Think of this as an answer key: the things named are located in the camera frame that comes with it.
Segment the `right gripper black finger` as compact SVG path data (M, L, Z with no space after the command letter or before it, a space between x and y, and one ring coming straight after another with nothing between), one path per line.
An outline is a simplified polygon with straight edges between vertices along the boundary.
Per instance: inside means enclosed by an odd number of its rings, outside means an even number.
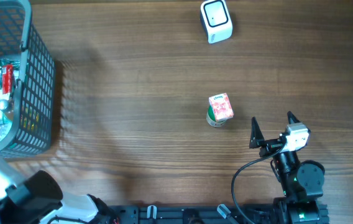
M265 139L260 130L256 117L252 117L249 147L251 149L255 149L255 148L262 147L264 144L265 144Z
M289 124L300 123L300 120L291 111L289 111L287 113L287 116L288 116L288 123Z

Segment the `red tissue pack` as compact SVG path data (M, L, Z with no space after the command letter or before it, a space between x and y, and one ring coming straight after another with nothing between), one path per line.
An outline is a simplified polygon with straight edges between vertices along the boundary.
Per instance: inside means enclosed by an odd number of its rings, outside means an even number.
M234 111L227 93L210 96L209 106L213 109L216 121L224 121L234 117Z

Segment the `green lid jar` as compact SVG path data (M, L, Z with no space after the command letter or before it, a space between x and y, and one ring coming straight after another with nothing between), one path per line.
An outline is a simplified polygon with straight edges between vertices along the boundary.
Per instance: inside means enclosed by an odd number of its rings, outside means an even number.
M207 120L208 124L214 128L220 128L220 127L224 126L226 123L226 120L216 121L214 113L213 113L213 109L211 106L208 107L208 111L206 114L206 120Z

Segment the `yellow oil bottle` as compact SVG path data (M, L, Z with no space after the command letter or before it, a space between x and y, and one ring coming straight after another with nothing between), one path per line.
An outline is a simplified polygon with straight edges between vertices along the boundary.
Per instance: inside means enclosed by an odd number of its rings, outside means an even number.
M13 100L0 100L0 111L4 117L9 121L14 120L14 101Z

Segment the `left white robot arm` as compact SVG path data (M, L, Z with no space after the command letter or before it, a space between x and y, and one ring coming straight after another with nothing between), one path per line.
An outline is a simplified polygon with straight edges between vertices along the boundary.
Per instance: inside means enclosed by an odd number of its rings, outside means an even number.
M106 223L121 219L101 199L63 192L45 171L26 178L0 156L0 223Z

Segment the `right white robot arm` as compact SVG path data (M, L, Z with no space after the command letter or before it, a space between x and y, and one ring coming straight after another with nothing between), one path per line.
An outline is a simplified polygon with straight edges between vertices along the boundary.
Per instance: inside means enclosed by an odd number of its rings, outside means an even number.
M278 138L266 140L256 118L252 118L251 149L259 148L260 158L269 157L270 166L282 186L283 197L273 203L246 207L253 221L259 223L329 223L323 196L325 168L307 160L301 162L297 152L307 146L311 131L292 112L287 113L288 124Z

